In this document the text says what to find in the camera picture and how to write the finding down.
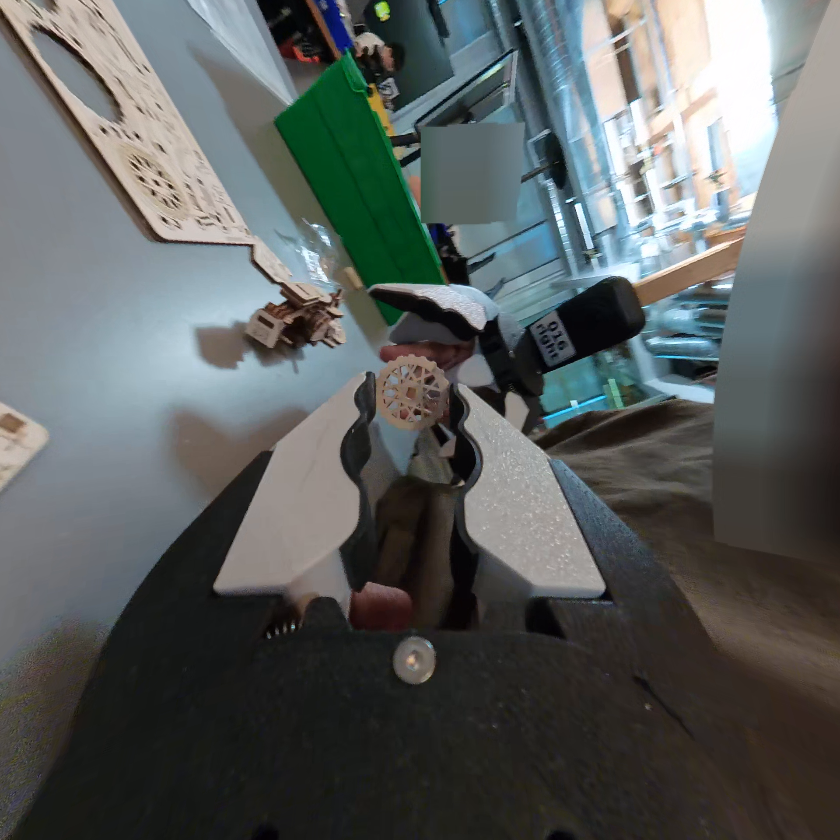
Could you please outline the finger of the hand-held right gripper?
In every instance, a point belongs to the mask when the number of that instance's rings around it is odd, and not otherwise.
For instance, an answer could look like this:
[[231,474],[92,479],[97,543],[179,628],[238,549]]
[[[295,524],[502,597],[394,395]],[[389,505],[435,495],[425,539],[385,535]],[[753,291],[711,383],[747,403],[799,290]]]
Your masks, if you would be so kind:
[[456,337],[482,334],[501,314],[488,295],[464,285],[381,283],[368,292],[376,302],[440,324]]
[[394,345],[437,343],[457,345],[462,343],[444,324],[427,321],[414,314],[404,314],[390,331],[389,340]]

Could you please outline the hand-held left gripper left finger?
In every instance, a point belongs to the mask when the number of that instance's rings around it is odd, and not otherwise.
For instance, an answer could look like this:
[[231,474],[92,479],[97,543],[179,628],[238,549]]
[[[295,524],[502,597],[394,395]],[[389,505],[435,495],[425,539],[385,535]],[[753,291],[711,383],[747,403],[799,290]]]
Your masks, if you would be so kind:
[[375,566],[362,477],[374,416],[375,377],[360,373],[279,441],[213,584],[217,595],[278,595],[299,614],[327,597],[350,612]]

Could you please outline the large wooden puzzle sheet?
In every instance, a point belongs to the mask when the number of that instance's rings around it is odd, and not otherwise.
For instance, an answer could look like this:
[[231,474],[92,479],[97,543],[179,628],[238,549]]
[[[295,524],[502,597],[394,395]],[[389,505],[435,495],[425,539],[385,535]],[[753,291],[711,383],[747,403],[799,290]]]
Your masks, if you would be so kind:
[[[114,2],[2,1],[2,15],[92,146],[164,242],[256,243]],[[116,102],[98,115],[59,78],[37,46],[45,35],[88,68]]]

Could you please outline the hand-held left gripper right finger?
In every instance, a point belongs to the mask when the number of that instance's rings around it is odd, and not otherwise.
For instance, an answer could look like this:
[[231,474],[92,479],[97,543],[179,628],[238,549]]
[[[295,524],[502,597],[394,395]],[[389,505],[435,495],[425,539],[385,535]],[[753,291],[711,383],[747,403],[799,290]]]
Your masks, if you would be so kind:
[[468,387],[450,391],[449,413],[465,455],[460,521],[477,557],[479,601],[595,599],[605,592],[550,458]]

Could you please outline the clear plastic bag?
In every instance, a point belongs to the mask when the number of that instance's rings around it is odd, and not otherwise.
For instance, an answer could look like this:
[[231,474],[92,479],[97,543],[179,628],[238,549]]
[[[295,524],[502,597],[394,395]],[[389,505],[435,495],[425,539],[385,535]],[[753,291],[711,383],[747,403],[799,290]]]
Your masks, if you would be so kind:
[[336,274],[341,268],[340,252],[327,228],[303,218],[294,233],[279,229],[275,233],[297,255],[304,280],[318,287],[334,289],[338,286]]

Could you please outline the small wooden puzzle piece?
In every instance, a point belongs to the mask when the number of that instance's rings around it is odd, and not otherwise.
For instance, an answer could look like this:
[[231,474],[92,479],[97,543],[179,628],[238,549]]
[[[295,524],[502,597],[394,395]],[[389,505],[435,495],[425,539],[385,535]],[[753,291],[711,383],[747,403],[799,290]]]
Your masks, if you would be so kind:
[[258,237],[254,237],[250,243],[250,258],[252,264],[269,281],[280,285],[292,280],[291,271]]

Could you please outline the person's right hand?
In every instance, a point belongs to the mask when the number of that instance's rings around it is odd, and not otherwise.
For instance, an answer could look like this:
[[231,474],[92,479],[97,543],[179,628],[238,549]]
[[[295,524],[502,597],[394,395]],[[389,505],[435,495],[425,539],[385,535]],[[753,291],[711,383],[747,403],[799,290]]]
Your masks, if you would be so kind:
[[439,343],[414,342],[383,346],[379,358],[390,363],[403,356],[416,356],[433,362],[444,372],[451,371],[466,362],[475,352],[475,342]]

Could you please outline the wooden gear wheel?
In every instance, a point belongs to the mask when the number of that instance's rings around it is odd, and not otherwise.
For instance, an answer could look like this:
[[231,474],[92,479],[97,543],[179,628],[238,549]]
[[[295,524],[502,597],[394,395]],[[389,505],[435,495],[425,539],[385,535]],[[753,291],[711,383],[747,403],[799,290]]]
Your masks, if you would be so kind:
[[396,428],[421,432],[448,412],[449,382],[435,362],[403,355],[376,377],[376,410]]

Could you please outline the green plastic bin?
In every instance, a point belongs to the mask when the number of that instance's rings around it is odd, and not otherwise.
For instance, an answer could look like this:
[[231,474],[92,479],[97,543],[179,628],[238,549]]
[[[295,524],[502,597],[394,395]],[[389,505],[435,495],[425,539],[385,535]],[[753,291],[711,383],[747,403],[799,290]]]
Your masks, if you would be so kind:
[[275,119],[364,287],[444,285],[433,240],[346,51]]

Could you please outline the person's brown clothing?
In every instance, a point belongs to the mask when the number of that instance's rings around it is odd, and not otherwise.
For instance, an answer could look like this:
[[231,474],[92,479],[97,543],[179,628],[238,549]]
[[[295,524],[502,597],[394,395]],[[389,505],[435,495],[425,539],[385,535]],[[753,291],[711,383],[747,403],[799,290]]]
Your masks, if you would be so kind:
[[588,412],[532,434],[667,567],[745,689],[770,838],[838,838],[838,561],[712,535],[713,405],[675,398]]

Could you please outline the wooden vehicle model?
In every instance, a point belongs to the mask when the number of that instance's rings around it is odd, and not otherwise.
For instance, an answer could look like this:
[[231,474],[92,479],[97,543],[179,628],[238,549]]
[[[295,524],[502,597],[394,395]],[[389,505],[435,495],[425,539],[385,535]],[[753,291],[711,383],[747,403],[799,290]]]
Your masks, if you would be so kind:
[[341,324],[344,293],[309,283],[282,281],[283,300],[256,310],[245,326],[245,335],[268,350],[282,344],[294,350],[323,343],[331,349],[345,344]]

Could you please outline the wooden beam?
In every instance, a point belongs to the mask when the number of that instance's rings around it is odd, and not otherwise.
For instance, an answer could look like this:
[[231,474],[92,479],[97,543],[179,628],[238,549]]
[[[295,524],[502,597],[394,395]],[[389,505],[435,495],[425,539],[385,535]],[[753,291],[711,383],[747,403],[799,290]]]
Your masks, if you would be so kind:
[[655,272],[634,284],[642,307],[671,298],[691,287],[715,280],[735,271],[738,266],[744,237],[684,259],[666,269]]

